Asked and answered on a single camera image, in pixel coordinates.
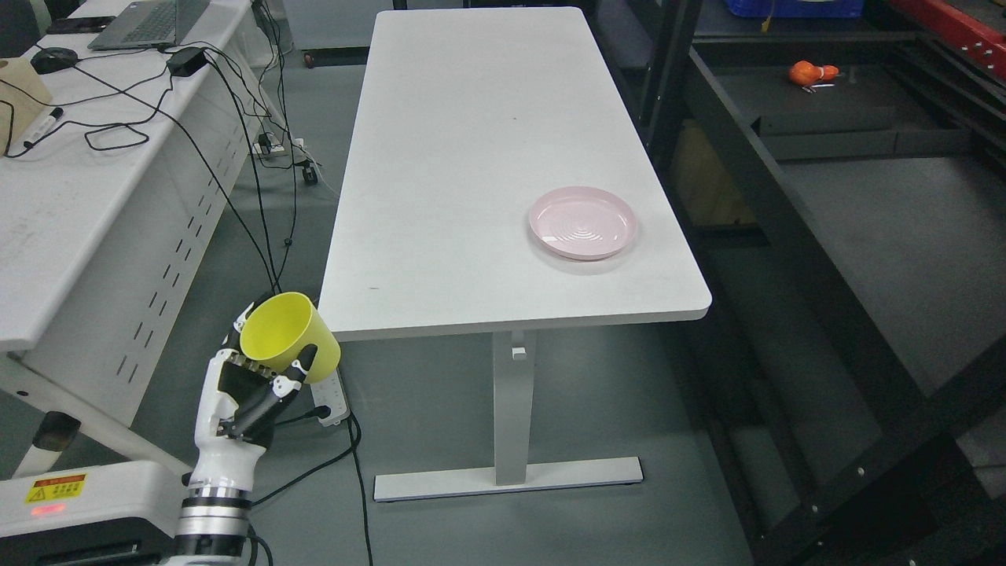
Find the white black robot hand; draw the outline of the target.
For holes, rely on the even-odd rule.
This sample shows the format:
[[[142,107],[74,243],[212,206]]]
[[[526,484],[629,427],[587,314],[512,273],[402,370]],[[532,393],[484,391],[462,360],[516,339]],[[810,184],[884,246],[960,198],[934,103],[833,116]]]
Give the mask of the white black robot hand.
[[[307,345],[287,368],[274,372],[245,357],[240,337],[261,302],[252,302],[231,323],[207,365],[194,429],[199,456],[187,481],[198,491],[254,488],[256,462],[272,444],[274,422],[297,398],[318,348]]]

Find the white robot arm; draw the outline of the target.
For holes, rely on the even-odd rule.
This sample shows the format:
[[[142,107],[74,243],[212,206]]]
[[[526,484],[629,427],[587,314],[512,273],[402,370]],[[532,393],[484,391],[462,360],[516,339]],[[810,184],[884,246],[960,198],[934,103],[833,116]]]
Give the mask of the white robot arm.
[[[183,499],[166,565],[237,565],[244,555],[252,501],[236,487],[194,487]]]

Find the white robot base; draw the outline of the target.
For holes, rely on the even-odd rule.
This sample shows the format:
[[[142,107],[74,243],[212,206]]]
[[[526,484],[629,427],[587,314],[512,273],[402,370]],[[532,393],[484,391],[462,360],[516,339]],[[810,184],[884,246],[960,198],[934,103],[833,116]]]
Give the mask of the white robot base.
[[[155,565],[174,552],[186,490],[157,462],[2,481],[4,565]]]

